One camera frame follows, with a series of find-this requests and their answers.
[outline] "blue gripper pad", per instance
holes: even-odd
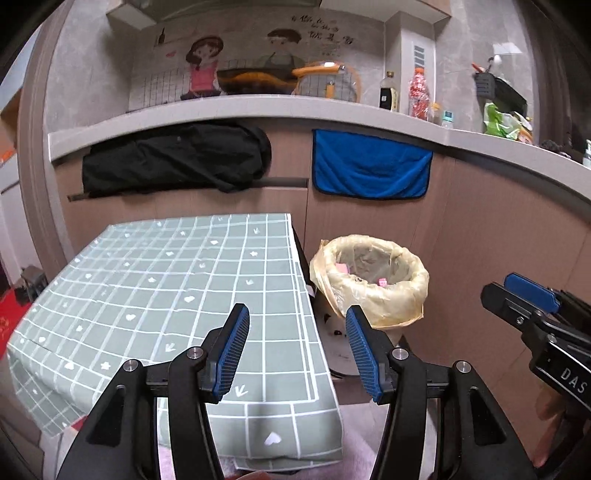
[[[345,326],[365,391],[379,405],[390,403],[394,396],[392,376],[395,373],[388,360],[388,354],[394,348],[388,336],[371,328],[359,305],[347,310]]]
[[[228,317],[228,322],[234,322],[233,328],[223,347],[222,354],[216,368],[216,384],[213,387],[213,396],[219,400],[230,391],[234,374],[238,368],[238,362],[244,350],[246,337],[250,328],[250,314],[243,304],[236,304]]]
[[[504,287],[546,313],[556,313],[560,308],[560,303],[550,290],[517,273],[505,277]]]

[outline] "floor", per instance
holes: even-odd
[[[4,356],[8,339],[29,307],[18,304],[14,290],[9,290],[0,300],[0,358]]]

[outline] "white arrow print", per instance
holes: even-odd
[[[244,391],[244,385],[242,385],[240,387],[234,387],[234,390],[236,390],[236,396],[238,398],[243,397],[244,395],[246,395],[248,393],[248,390]]]

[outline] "black basket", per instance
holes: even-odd
[[[500,112],[517,112],[527,116],[527,100],[506,81],[495,77],[492,73],[477,73],[476,96],[491,100]]]

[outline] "blue towel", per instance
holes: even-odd
[[[415,199],[427,193],[433,152],[367,135],[314,130],[312,182],[322,193]]]

